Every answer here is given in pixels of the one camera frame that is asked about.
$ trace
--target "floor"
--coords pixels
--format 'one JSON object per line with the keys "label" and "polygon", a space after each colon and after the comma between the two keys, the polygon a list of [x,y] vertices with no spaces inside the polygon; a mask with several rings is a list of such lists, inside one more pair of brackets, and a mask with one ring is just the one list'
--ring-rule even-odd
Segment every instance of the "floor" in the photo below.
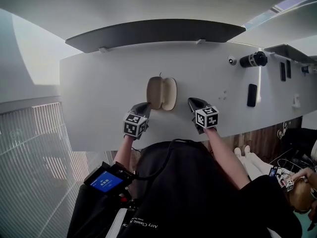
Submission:
{"label": "floor", "polygon": [[[302,117],[288,121],[289,128],[301,127],[301,124]],[[270,163],[275,158],[288,150],[285,149],[285,146],[283,146],[280,140],[277,138],[277,131],[279,129],[282,130],[282,128],[283,123],[279,123],[263,129],[224,137],[223,140],[227,145],[229,145],[232,151],[234,150],[234,148],[239,147],[242,153],[244,147],[246,145],[249,145],[251,148],[251,152],[256,153],[264,162]],[[211,150],[208,141],[204,141],[203,144],[208,148],[208,150]],[[110,152],[112,158],[115,157],[116,153],[117,151]],[[139,158],[140,153],[138,151],[132,150],[130,170],[135,170]]]}

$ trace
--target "blue screen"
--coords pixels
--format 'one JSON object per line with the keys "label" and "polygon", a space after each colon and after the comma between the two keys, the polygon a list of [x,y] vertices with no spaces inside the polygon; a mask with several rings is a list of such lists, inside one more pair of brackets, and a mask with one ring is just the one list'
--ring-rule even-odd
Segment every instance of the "blue screen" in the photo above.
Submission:
{"label": "blue screen", "polygon": [[113,174],[104,171],[96,180],[94,180],[90,185],[98,190],[107,192],[121,183],[122,180],[115,177]]}

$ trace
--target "white table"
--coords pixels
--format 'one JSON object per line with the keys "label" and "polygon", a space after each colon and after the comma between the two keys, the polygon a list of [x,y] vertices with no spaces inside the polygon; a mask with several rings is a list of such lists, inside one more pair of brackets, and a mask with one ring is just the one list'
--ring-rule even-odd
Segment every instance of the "white table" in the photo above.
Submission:
{"label": "white table", "polygon": [[[189,97],[204,99],[219,109],[221,136],[317,110],[317,78],[304,76],[299,64],[292,62],[292,78],[281,82],[279,62],[286,62],[282,57],[269,56],[261,70],[241,68],[239,63],[231,66],[227,61],[229,55],[240,58],[257,50],[236,43],[153,43],[63,59],[61,99],[72,150],[117,150],[123,139],[125,112],[146,101],[148,80],[161,72],[162,77],[175,78],[177,103],[170,112],[151,112],[150,127],[134,142],[136,148],[175,138],[205,140],[206,135],[198,135],[191,122]],[[250,83],[260,89],[261,101],[254,108],[247,107]],[[295,93],[300,94],[300,109],[292,108]]]}

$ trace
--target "white pants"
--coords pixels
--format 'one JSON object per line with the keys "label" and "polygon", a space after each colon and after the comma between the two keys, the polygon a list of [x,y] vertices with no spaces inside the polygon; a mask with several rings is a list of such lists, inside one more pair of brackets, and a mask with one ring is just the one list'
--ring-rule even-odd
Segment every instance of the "white pants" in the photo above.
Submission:
{"label": "white pants", "polygon": [[[243,164],[251,180],[258,178],[259,176],[268,175],[273,167],[273,165],[262,161],[255,153],[248,153],[245,157],[240,157],[239,160]],[[283,171],[287,174],[290,173],[286,169],[283,169]]]}

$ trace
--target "black cable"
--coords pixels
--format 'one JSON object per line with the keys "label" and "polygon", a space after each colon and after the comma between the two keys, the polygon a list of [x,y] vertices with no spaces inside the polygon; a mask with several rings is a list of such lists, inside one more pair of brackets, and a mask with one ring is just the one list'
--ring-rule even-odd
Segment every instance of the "black cable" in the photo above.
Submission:
{"label": "black cable", "polygon": [[161,166],[161,168],[160,168],[158,171],[156,171],[153,175],[150,175],[150,176],[148,176],[148,177],[139,177],[139,176],[136,174],[135,179],[136,179],[136,180],[150,180],[150,179],[152,179],[152,178],[157,177],[157,176],[164,170],[164,168],[166,167],[167,162],[168,162],[169,157],[170,157],[171,152],[172,152],[172,144],[173,144],[175,141],[189,142],[188,140],[179,139],[179,138],[174,139],[173,141],[171,141],[170,144],[169,144],[169,146],[168,146],[168,149],[167,149],[166,159],[165,159],[163,165]]}

